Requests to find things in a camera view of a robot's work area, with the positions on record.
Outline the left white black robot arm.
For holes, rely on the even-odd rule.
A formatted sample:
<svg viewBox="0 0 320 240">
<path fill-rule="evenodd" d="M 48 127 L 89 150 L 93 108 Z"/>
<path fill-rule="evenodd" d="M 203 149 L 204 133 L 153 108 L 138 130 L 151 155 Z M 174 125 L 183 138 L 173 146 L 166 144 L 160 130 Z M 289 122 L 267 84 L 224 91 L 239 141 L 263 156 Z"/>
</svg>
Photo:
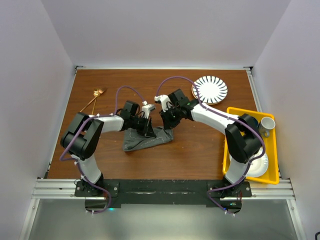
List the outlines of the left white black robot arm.
<svg viewBox="0 0 320 240">
<path fill-rule="evenodd" d="M 80 171 L 80 190 L 90 196 L 107 196 L 104 177 L 98 168 L 94 153 L 101 134 L 135 130 L 138 135 L 154 139 L 150 114 L 156 109 L 146 101 L 139 105 L 127 100 L 122 108 L 105 115 L 88 115 L 78 112 L 60 139 L 64 148 L 61 162 L 74 160 Z"/>
</svg>

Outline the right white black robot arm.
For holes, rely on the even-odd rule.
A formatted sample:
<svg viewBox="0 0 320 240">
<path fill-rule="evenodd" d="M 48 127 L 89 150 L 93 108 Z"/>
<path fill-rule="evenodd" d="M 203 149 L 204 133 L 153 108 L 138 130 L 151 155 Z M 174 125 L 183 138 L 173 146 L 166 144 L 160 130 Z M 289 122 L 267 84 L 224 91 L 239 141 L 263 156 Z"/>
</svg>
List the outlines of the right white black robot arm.
<svg viewBox="0 0 320 240">
<path fill-rule="evenodd" d="M 240 190 L 252 162 L 265 154 L 266 146 L 255 118 L 241 116 L 217 110 L 198 99 L 190 100 L 181 89 L 169 95 L 157 95 L 154 101 L 161 105 L 160 116 L 165 129 L 175 128 L 182 119 L 205 124 L 224 134 L 227 149 L 231 156 L 229 168 L 224 176 L 223 187 L 213 191 L 222 191 L 230 197 Z"/>
</svg>

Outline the grey cloth napkin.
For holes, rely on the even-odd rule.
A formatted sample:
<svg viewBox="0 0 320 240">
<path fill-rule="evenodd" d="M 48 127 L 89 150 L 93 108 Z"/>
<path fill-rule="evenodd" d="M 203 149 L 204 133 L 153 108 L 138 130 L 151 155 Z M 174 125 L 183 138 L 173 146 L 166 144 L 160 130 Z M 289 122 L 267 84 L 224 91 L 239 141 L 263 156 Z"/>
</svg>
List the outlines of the grey cloth napkin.
<svg viewBox="0 0 320 240">
<path fill-rule="evenodd" d="M 172 129 L 164 129 L 162 126 L 154 127 L 155 138 L 139 135 L 135 129 L 129 128 L 124 131 L 122 150 L 124 152 L 138 151 L 166 144 L 174 139 Z"/>
</svg>

